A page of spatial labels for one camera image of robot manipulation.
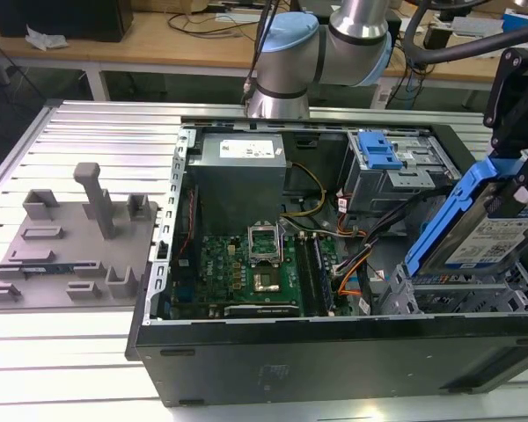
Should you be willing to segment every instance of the blue plastic tab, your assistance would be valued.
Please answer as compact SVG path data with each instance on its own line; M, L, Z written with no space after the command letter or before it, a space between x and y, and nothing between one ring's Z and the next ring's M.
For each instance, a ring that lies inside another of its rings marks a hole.
M268 36L264 41L262 53L287 50L310 39L319 29L315 16L291 11L275 15Z
M400 170L403 167L403 163L393 152L393 146L382 132L359 132L358 147L371 169Z
M491 160L489 157L472 165L409 250L405 257L408 273L411 276L416 275L421 267L422 259L432 245L446 230L451 229L451 222L455 220L456 216L467 211L473 204L473 192L482 182L491 178L514 176L518 173L521 165L522 162L516 159Z

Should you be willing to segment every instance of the yellow cable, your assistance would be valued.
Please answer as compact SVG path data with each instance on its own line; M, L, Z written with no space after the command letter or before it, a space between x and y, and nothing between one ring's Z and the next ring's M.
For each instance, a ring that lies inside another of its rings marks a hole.
M304 165L300 163L292 163L292 164L295 165L296 167L299 167L301 170L307 173L317 183L317 185L319 185L320 201L319 201L319 204L314 209L311 209L309 211L299 211L299 212L294 212L294 213L281 213L280 215L282 217L306 217L307 215L313 215L314 213L318 212L321 208L323 208L323 205L325 205L325 199L326 199L325 189L323 188L323 185L320 183L317 176L311 173L311 171L307 169Z

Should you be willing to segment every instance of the motherboard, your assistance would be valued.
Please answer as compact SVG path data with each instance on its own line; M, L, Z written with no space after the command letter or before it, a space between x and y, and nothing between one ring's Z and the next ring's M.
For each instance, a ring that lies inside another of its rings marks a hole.
M240 318L324 316L334 308L331 268L338 262L330 236L204 236L199 276L174 283L172 317Z

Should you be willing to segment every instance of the white label sticker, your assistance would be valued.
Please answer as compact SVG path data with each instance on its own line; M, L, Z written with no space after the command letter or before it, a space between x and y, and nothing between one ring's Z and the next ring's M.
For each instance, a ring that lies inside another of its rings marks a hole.
M395 156L397 156L399 160L414 160L413 154L410 152L396 152Z
M528 238L528 218L486 218L450 255L446 264L475 268L501 262Z
M345 200L344 198L339 198L338 199L338 210L341 213L346 214L348 210L348 201Z
M358 306L362 310L362 312L366 315L370 314L370 305L363 299L363 297L360 298L360 301L358 302Z
M22 271L24 273L46 273L47 270L43 268L42 266L36 267L36 268L22 268Z
M270 140L223 139L219 146L221 158L274 158L274 143Z

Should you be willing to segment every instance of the black hose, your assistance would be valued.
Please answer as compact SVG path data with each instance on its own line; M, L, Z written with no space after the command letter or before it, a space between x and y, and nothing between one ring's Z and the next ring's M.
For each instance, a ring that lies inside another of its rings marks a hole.
M433 1L432 3L430 3L429 9L431 9L432 11L460 11L462 9L467 9L470 7L475 7L481 4L489 3L490 1L491 0L473 0L472 2L452 3L452 4L441 4L441 3ZM419 0L407 0L407 3L411 3L411 4L414 4L415 6L418 6L420 1Z
M411 18L405 32L403 48L405 55L415 64L435 64L453 62L476 55L484 55L501 48L512 47L528 42L528 26L516 31L499 33L481 40L471 41L454 47L440 48L438 50L425 50L414 44L414 33L421 23L424 13L429 9L431 0L422 0L418 9Z

